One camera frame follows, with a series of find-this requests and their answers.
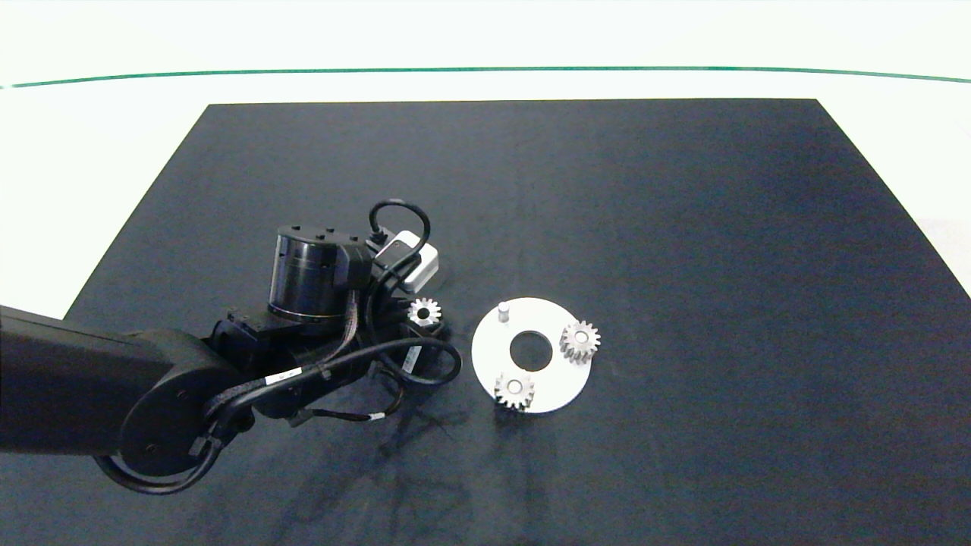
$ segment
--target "small gear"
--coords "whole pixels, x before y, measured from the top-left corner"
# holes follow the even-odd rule
[[[590,362],[600,345],[600,334],[593,324],[572,323],[563,328],[559,337],[559,350],[571,361],[581,364]]]
[[[434,299],[420,297],[408,308],[408,318],[421,327],[429,327],[442,318],[442,308]]]
[[[528,375],[503,373],[495,380],[492,392],[497,404],[513,411],[525,411],[536,394],[536,384]]]

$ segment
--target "black table mat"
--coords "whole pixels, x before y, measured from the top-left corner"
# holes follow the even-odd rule
[[[512,297],[600,328],[576,400],[508,419],[467,359],[385,421],[261,420],[163,498],[4,455],[0,542],[971,540],[971,301],[813,100],[214,105],[67,318],[206,335],[265,300],[278,225],[391,196],[464,355]]]

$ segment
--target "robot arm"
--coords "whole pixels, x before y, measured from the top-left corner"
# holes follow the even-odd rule
[[[387,206],[416,212],[422,235],[379,226]],[[388,200],[370,221],[366,241],[281,227],[268,303],[230,309],[202,340],[171,329],[99,332],[0,309],[0,450],[91,455],[122,486],[166,495],[198,481],[252,426],[253,409],[293,427],[313,417],[370,421],[393,413],[407,384],[450,381],[461,356],[443,340],[444,324],[414,321],[406,310],[417,303],[395,297],[419,290],[438,269],[428,218]],[[442,352],[452,360],[448,371],[423,375],[439,367]],[[308,407],[364,377],[375,359],[397,385],[384,411]]]

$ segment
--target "black cylindrical motor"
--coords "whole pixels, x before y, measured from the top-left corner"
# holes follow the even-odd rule
[[[356,236],[308,225],[281,227],[270,312],[301,323],[339,318],[347,290],[367,287],[371,259],[367,245]]]

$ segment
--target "white label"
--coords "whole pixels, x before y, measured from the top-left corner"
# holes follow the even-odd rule
[[[405,363],[402,364],[401,369],[412,373],[415,369],[415,362],[418,361],[419,355],[421,354],[421,345],[416,345],[408,350],[408,355],[405,357]]]
[[[276,383],[278,381],[282,381],[282,380],[286,379],[287,377],[293,377],[294,375],[300,375],[301,373],[303,373],[303,370],[302,369],[300,369],[300,368],[293,368],[291,370],[283,371],[283,372],[280,372],[278,374],[268,375],[268,376],[266,376],[266,384],[267,385],[273,385],[274,383]]]

